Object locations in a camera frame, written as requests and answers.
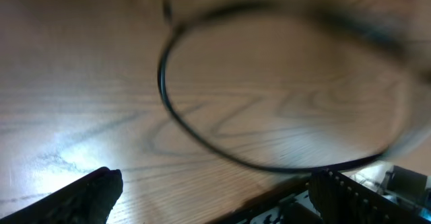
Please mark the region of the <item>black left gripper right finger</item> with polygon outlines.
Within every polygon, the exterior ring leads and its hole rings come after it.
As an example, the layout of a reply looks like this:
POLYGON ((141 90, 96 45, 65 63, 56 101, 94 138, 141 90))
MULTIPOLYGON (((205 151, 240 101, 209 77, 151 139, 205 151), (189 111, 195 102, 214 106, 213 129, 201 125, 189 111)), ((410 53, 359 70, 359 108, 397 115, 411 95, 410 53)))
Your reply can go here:
POLYGON ((430 220, 401 207, 339 172, 313 173, 308 195, 324 223, 430 224, 430 220))

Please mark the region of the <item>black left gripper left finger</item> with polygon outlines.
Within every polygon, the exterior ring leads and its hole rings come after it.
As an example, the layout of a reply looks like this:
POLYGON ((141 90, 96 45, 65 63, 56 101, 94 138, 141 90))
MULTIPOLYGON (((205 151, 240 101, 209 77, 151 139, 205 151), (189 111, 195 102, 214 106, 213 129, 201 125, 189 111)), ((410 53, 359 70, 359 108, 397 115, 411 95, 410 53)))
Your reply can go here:
POLYGON ((120 170, 101 167, 1 219, 1 224, 106 224, 123 193, 120 170))

